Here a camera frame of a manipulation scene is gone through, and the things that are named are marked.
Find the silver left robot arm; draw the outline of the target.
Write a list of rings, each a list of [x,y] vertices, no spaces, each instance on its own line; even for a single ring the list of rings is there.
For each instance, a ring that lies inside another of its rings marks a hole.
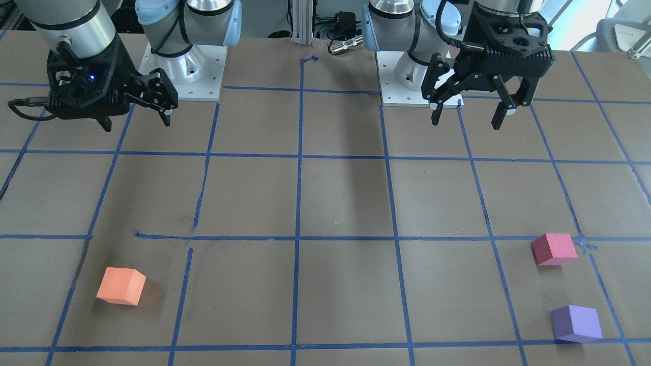
[[[540,79],[555,64],[547,42],[551,27],[541,1],[370,1],[363,37],[372,51],[403,51],[404,67],[416,69],[407,87],[432,109],[437,125],[444,102],[463,91],[498,93],[491,120],[530,106]]]

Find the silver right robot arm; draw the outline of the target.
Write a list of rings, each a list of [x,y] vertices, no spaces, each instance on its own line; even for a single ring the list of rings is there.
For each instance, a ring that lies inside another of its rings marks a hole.
[[[46,97],[10,100],[19,117],[96,120],[111,132],[112,116],[132,104],[156,111],[166,127],[179,106],[176,87],[207,73],[200,46],[235,46],[241,37],[240,1],[136,1],[137,20],[158,62],[140,73],[112,23],[105,1],[18,1],[49,46]]]

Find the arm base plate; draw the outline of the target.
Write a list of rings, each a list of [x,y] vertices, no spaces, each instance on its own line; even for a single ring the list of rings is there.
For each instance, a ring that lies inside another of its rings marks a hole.
[[[177,90],[180,101],[214,101],[220,99],[228,47],[194,45],[185,55],[165,58],[154,55],[147,44],[139,72],[165,70]]]
[[[407,52],[376,52],[381,98],[385,106],[430,107],[421,85],[427,66],[413,61]]]

